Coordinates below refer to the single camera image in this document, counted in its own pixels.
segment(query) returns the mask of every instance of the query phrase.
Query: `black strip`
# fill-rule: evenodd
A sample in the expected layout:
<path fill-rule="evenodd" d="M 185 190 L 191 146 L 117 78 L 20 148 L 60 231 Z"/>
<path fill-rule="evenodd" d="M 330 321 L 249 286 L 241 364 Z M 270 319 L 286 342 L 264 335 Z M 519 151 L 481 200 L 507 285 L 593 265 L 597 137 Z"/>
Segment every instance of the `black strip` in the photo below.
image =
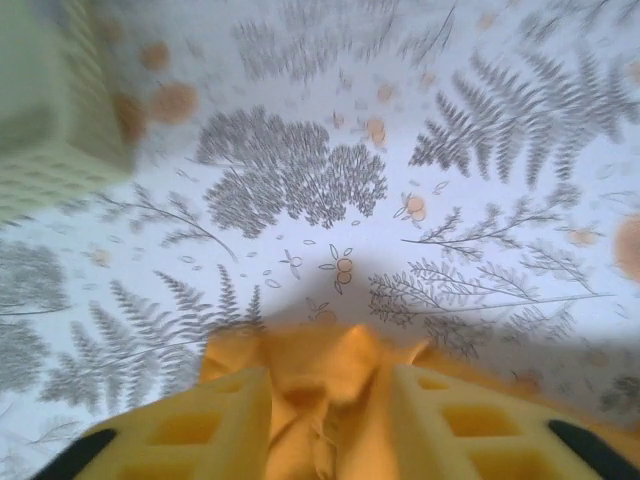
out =
<path fill-rule="evenodd" d="M 73 480 L 116 435 L 115 430 L 106 429 L 76 440 L 32 480 Z"/>
<path fill-rule="evenodd" d="M 640 480 L 640 470 L 595 433 L 562 420 L 547 426 L 604 480 Z"/>

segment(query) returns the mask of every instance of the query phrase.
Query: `yellow plastic part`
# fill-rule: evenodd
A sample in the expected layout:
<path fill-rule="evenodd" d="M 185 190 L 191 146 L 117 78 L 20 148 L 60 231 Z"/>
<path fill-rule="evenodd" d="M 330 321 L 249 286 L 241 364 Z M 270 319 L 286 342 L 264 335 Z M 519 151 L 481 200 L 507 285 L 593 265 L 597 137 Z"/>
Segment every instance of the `yellow plastic part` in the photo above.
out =
<path fill-rule="evenodd" d="M 0 5 L 0 222 L 126 178 L 86 0 Z"/>
<path fill-rule="evenodd" d="M 270 422 L 267 370 L 242 370 L 96 425 L 118 435 L 76 479 L 258 480 Z"/>
<path fill-rule="evenodd" d="M 546 426 L 574 417 L 415 366 L 394 367 L 392 388 L 403 480 L 600 478 Z"/>

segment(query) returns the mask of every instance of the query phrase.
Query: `wrinkled fabric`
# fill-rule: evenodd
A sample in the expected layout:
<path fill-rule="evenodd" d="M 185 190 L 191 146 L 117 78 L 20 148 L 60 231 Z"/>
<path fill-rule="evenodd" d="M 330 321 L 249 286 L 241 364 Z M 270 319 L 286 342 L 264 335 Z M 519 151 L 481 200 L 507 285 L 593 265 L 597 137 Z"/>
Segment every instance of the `wrinkled fabric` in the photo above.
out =
<path fill-rule="evenodd" d="M 273 384 L 266 480 L 394 480 L 391 370 L 400 348 L 368 327 L 310 325 L 209 341 L 201 382 L 264 365 Z"/>

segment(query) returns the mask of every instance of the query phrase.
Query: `white patterned fabric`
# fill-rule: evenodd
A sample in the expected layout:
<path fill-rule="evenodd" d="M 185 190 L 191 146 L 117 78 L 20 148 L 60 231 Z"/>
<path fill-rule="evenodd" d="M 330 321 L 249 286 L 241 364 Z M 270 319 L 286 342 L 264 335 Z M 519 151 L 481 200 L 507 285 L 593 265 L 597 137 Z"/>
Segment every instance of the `white patterned fabric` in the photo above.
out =
<path fill-rule="evenodd" d="M 638 421 L 640 1 L 95 3 L 148 122 L 129 185 L 0 231 L 1 479 L 247 322 L 430 336 Z"/>

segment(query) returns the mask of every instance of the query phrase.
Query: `green plastic object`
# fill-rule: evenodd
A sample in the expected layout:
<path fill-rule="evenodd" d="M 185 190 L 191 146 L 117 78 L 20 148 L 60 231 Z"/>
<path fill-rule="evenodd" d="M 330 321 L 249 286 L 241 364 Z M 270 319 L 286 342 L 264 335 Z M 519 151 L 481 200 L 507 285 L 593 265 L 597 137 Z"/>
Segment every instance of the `green plastic object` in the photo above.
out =
<path fill-rule="evenodd" d="M 0 2 L 0 222 L 133 171 L 87 10 Z"/>

